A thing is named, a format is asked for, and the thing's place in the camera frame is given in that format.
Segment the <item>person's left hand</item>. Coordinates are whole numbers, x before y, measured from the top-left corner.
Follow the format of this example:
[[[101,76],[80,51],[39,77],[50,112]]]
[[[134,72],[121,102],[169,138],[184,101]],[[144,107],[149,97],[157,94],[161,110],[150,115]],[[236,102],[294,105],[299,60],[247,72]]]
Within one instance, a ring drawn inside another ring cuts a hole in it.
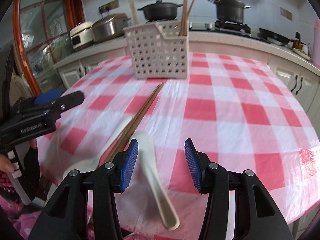
[[[33,139],[31,141],[29,141],[30,147],[33,149],[37,148],[37,141],[36,139]],[[10,160],[4,156],[4,155],[0,155],[0,170],[2,172],[6,172],[6,173],[13,173],[15,171],[12,163],[10,162]]]

